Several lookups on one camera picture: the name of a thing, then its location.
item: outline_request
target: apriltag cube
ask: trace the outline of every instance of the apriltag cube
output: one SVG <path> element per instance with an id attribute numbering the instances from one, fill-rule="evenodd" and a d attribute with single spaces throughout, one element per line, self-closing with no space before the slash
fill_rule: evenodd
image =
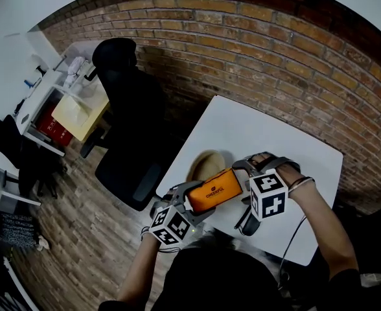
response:
<path id="1" fill-rule="evenodd" d="M 167 246 L 181 244 L 193 230 L 194 226 L 173 205 L 160 209 L 149 228 L 149 232 Z"/>
<path id="2" fill-rule="evenodd" d="M 288 187 L 275 169 L 249 179 L 251 212 L 258 221 L 284 212 Z"/>

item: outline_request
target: orange package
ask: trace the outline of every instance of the orange package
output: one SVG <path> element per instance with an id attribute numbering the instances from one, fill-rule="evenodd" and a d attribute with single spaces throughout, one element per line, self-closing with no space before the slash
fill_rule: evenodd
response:
<path id="1" fill-rule="evenodd" d="M 225 169 L 207 179 L 205 183 L 188 193 L 195 212 L 204 212 L 242 193 L 240 183 L 232 168 Z"/>

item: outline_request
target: black office chair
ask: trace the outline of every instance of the black office chair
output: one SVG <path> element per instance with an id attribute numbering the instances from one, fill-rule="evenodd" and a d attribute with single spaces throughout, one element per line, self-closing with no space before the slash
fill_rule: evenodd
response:
<path id="1" fill-rule="evenodd" d="M 136 67 L 136 44 L 127 38 L 103 41 L 93 53 L 98 75 L 113 112 L 113 123 L 105 138 L 97 128 L 87 139 L 81 156 L 94 146 L 108 148 L 95 175 L 112 194 L 135 210 L 142 211 L 177 154 L 178 146 L 163 130 L 163 92 L 153 76 Z"/>
<path id="2" fill-rule="evenodd" d="M 11 115 L 0 120 L 0 152 L 19 169 L 19 179 L 12 179 L 7 172 L 2 177 L 4 186 L 7 181 L 19 185 L 19 193 L 28 197 L 35 183 L 39 180 L 38 196 L 42 196 L 42 187 L 45 186 L 51 192 L 53 198 L 57 198 L 52 178 L 53 172 L 62 172 L 63 167 L 58 162 L 58 156 L 23 137 Z"/>

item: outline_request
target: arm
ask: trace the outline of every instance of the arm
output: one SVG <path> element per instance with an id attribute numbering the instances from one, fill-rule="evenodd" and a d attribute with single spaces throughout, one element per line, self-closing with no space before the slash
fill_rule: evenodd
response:
<path id="1" fill-rule="evenodd" d="M 144 310 L 152 288 L 154 266 L 160 242 L 152 234 L 144 234 L 143 241 L 127 273 L 118 300 Z"/>
<path id="2" fill-rule="evenodd" d="M 260 162 L 265 158 L 264 154 L 253 159 Z M 281 165 L 277 171 L 288 186 L 303 177 L 287 164 Z M 309 181 L 301 185 L 290 193 L 290 198 L 299 204 L 312 226 L 320 252 L 329 265 L 330 279 L 343 270 L 358 270 L 353 245 L 338 217 L 321 197 L 316 184 Z"/>

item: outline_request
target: white table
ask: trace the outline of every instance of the white table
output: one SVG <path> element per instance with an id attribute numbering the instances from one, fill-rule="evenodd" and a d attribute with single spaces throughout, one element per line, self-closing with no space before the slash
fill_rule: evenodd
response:
<path id="1" fill-rule="evenodd" d="M 1 210 L 8 213 L 13 213 L 16 207 L 16 203 L 25 202 L 28 204 L 41 206 L 40 202 L 36 202 L 34 200 L 30 200 L 28 198 L 22 197 L 19 194 L 19 186 L 17 183 L 6 181 L 6 185 L 2 184 L 2 175 L 5 173 L 3 169 L 0 168 L 0 207 Z M 18 177 L 7 173 L 8 177 L 18 180 Z"/>
<path id="2" fill-rule="evenodd" d="M 316 180 L 321 195 L 330 207 L 333 206 L 343 160 L 339 151 L 280 120 L 220 96 L 215 96 L 208 105 L 158 186 L 157 194 L 163 196 L 172 186 L 183 183 L 194 159 L 209 149 L 223 153 L 227 167 L 238 159 L 263 151 L 293 159 L 301 165 L 304 175 Z M 282 257 L 304 215 L 302 210 L 293 200 L 288 200 L 283 214 L 263 221 L 253 236 L 241 235 L 234 226 L 247 206 L 240 200 L 249 195 L 244 186 L 248 175 L 237 171 L 237 176 L 244 193 L 219 205 L 205 222 L 256 248 Z M 293 239 L 286 259 L 306 266 L 317 246 L 306 220 Z"/>
<path id="3" fill-rule="evenodd" d="M 39 86 L 34 90 L 31 96 L 24 101 L 15 121 L 21 135 L 63 157 L 65 154 L 62 151 L 59 151 L 57 148 L 45 142 L 47 137 L 31 127 L 36 115 L 40 112 L 40 109 L 54 91 L 54 84 L 61 76 L 62 74 L 60 72 L 49 69 L 42 78 Z"/>

